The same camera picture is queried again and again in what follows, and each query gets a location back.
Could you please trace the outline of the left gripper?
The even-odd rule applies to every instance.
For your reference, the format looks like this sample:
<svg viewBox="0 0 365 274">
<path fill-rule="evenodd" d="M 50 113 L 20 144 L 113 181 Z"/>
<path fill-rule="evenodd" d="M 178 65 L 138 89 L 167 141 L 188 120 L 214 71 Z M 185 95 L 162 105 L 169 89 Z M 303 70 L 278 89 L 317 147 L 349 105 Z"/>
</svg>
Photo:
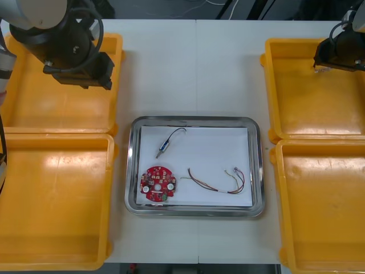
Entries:
<svg viewBox="0 0 365 274">
<path fill-rule="evenodd" d="M 90 86 L 111 90 L 114 63 L 106 53 L 99 53 L 96 59 L 78 72 L 56 73 L 53 78 L 61 84 L 75 85 L 88 89 Z"/>
</svg>

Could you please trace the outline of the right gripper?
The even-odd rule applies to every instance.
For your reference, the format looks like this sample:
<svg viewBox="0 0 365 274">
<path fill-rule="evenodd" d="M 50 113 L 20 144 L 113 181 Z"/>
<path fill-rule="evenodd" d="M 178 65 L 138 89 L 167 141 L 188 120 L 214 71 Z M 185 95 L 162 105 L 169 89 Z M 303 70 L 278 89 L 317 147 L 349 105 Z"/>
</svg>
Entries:
<svg viewBox="0 0 365 274">
<path fill-rule="evenodd" d="M 314 66 L 345 71 L 364 71 L 364 43 L 356 40 L 342 40 L 332 44 L 329 39 L 326 39 L 317 47 Z"/>
</svg>

